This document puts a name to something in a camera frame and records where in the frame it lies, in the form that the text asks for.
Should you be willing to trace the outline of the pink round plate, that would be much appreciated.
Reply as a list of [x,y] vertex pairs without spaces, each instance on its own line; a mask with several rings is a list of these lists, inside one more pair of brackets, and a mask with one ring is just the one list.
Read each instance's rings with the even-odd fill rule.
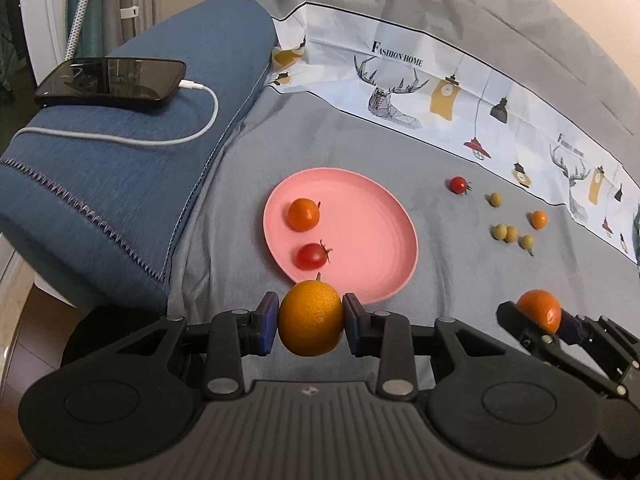
[[[306,232],[288,223],[298,198],[320,205],[319,223]],[[419,261],[416,228],[405,208],[375,181],[340,168],[311,168],[281,181],[267,198],[262,232],[270,255],[293,282],[314,270],[296,266],[299,248],[321,242],[330,261],[317,272],[339,294],[353,292],[363,304],[394,296],[411,280]]]

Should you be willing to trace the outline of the green-yellow longan top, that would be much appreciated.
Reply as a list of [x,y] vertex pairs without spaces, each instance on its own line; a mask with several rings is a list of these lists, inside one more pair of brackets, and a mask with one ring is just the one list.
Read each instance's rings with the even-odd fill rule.
[[491,206],[498,208],[502,205],[502,196],[497,192],[493,192],[488,196],[488,202]]

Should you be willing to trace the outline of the green-yellow longan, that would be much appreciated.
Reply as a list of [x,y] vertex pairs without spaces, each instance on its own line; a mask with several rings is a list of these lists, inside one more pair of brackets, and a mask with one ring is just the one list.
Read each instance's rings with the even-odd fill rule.
[[507,243],[515,243],[518,240],[518,229],[515,226],[507,226],[504,240]]
[[505,240],[508,229],[503,224],[497,224],[492,228],[491,235],[495,240]]
[[488,202],[491,206],[498,208],[502,205],[502,196],[497,192],[493,192],[488,196]]
[[535,239],[534,239],[533,235],[526,234],[526,235],[521,236],[520,239],[518,240],[518,244],[520,245],[520,247],[522,249],[524,249],[526,252],[528,252],[529,255],[531,255],[531,256],[534,255]]

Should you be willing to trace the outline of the small orange with stem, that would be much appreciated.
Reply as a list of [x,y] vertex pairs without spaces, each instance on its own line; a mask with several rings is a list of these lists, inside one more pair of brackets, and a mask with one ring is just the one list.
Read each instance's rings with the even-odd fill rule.
[[288,207],[286,218],[294,231],[309,231],[319,223],[320,202],[315,203],[310,198],[296,198]]

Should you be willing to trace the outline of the black smartphone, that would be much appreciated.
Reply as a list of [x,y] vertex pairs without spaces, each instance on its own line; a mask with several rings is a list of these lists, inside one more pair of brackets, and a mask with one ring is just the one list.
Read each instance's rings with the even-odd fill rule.
[[174,97],[184,76],[186,63],[178,60],[72,58],[41,81],[35,102],[152,110]]

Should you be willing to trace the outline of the small orange kumquat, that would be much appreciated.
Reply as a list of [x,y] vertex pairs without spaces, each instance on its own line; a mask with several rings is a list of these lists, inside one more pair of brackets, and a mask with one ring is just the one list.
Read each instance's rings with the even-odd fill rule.
[[343,305],[337,291],[322,281],[294,285],[281,302],[278,331],[282,344],[296,356],[322,356],[331,352],[342,338]]

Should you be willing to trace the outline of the grey printed sofa cover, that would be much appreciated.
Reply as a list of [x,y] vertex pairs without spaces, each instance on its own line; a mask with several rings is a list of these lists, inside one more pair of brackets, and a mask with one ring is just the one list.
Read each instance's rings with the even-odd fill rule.
[[[279,46],[303,54],[213,164],[175,253],[171,313],[204,323],[284,292],[262,232],[267,198],[300,170],[336,167],[392,192],[418,234],[416,270],[383,308],[501,337],[498,304],[543,288],[638,330],[639,93],[562,11],[548,0],[254,1]],[[450,191],[455,176],[468,194]],[[533,235],[534,255],[495,240],[497,224]]]

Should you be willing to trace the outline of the white door frame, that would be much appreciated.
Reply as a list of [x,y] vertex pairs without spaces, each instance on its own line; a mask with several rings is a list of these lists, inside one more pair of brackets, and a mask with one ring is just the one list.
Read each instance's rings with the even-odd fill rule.
[[64,60],[66,0],[20,0],[24,34],[36,84]]

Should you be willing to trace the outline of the small orange mandarin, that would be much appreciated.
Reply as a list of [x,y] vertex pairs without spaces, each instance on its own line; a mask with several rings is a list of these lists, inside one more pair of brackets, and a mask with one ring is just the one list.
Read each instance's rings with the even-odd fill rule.
[[560,328],[562,307],[551,292],[528,290],[518,298],[515,307],[549,334],[556,333]]

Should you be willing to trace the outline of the red cherry tomato with stem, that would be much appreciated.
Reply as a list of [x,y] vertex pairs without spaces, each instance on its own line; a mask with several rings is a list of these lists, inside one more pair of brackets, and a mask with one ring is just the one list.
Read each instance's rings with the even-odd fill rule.
[[330,261],[332,248],[326,247],[321,240],[309,243],[299,248],[294,262],[300,270],[317,270]]

